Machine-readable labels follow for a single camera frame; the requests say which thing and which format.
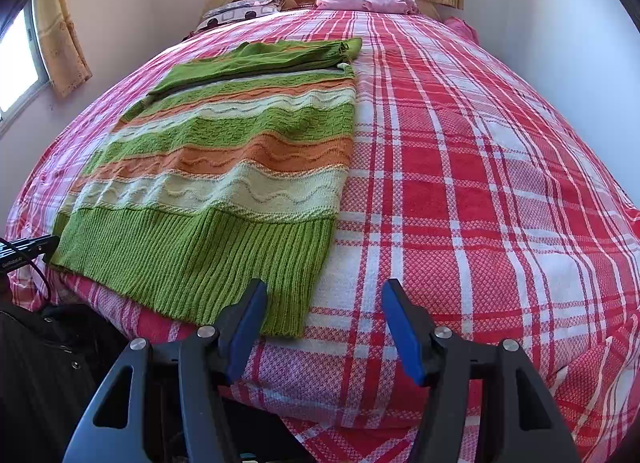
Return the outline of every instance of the bed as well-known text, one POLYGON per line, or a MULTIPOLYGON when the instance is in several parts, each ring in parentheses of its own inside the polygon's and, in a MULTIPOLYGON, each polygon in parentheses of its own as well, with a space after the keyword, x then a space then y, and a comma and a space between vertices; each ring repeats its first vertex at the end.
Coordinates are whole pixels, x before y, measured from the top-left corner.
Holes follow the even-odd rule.
MULTIPOLYGON (((531 86, 431 15, 298 9, 165 50, 53 141, 6 237, 50 233, 102 137, 172 65, 246 40, 362 37, 352 165, 304 336, 261 338, 231 395, 283 417, 319 461, 404 461, 426 393, 404 374, 381 310, 382 284, 396 277, 463 337, 519 340, 583 460, 605 461, 640 405, 640 212, 531 86)), ((54 300, 87 302, 129 337, 194 329, 39 263, 54 300)), ((14 302, 41 305, 30 268, 11 282, 14 302)), ((473 384, 462 461, 474 459, 480 396, 473 384)))

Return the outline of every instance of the plaid blanket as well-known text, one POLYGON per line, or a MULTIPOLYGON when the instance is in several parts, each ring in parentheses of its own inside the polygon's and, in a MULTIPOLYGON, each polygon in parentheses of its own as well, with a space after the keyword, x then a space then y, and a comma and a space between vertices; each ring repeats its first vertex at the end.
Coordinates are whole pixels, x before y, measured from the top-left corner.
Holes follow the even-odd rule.
MULTIPOLYGON (((319 461, 405 459, 426 393, 402 371, 380 308, 383 281, 397 277, 413 302, 465 338, 519 340, 584 460, 603 462, 640 404, 640 214, 553 107, 436 21, 302 10, 162 52, 53 142, 18 196, 7 237, 51 230, 118 116, 172 65, 244 40, 351 36, 363 37, 353 159, 304 338, 261 339, 231 395, 286 417, 319 461)), ((47 274, 58 299, 89 302, 130 337, 193 331, 83 277, 47 274)), ((15 302, 42 302, 30 269, 12 284, 15 302)), ((463 461, 474 459, 479 407, 474 384, 463 461)))

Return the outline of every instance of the green striped sweater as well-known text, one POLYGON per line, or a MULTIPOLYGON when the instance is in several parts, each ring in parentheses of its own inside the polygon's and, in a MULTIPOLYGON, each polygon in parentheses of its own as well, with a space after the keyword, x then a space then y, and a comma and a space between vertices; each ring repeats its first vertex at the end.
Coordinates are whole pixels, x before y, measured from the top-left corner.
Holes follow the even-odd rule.
POLYGON ((244 43, 174 66, 72 185, 50 262, 197 324, 260 277, 262 332, 302 335, 350 164, 361 43, 244 43))

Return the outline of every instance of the black cable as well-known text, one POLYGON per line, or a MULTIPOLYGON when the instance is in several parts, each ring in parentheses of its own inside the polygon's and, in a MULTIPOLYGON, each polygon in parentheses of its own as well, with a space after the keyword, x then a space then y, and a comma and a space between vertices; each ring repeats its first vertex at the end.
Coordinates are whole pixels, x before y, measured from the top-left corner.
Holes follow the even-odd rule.
POLYGON ((53 289, 51 287, 51 284, 47 280, 47 278, 44 276, 44 273, 42 273, 42 271, 40 271, 40 269, 36 266, 36 263, 31 261, 30 258, 28 258, 26 255, 24 255, 24 252, 20 252, 20 250, 18 250, 16 247, 14 247, 9 241, 4 239, 4 237, 0 237, 0 243, 2 243, 5 247, 8 247, 8 248, 12 249, 15 253, 20 255, 20 257, 22 257, 25 261, 27 261, 27 263, 29 263, 31 265, 31 268, 33 268, 35 271, 37 271, 38 275, 42 279, 42 282, 47 287, 47 295, 45 297, 45 300, 47 302, 49 302, 51 300, 51 296, 53 294, 53 289))

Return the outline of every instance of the orange stripe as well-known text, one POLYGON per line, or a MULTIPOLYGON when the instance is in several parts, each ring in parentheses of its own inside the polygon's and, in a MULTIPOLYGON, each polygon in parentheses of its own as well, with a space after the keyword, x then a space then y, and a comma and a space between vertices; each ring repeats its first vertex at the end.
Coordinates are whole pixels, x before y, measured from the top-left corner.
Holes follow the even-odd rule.
POLYGON ((169 153, 125 158, 98 167, 89 176, 76 179, 72 192, 93 180, 157 176, 169 170, 188 174, 224 174, 241 160, 254 160, 278 172, 304 172, 351 161, 353 140, 349 136, 322 142, 290 143, 271 133, 260 133, 240 148, 198 148, 188 146, 169 153))
POLYGON ((231 93, 231 94, 219 94, 213 95, 208 98, 203 98, 194 102, 180 104, 178 106, 171 107, 169 109, 157 111, 151 115, 146 117, 135 117, 133 120, 129 120, 129 122, 124 122, 122 120, 118 120, 116 125, 113 127, 112 133, 117 132, 122 129, 124 126, 130 123, 145 124, 150 122, 151 120, 156 120, 162 117, 169 117, 171 115, 175 115, 178 113, 183 113, 184 111, 188 111, 190 109, 195 109, 198 106, 209 102, 218 102, 218 101, 231 101, 231 100, 253 100, 256 98, 265 98, 272 95, 302 95, 309 91, 310 89, 322 89, 322 88, 340 88, 340 87, 349 87, 353 86, 353 79, 350 78, 339 78, 339 79, 331 79, 324 80, 322 82, 316 82, 312 84, 303 84, 300 86, 292 86, 289 88, 282 88, 278 86, 273 87, 260 87, 255 88, 249 91, 242 91, 239 93, 231 93))

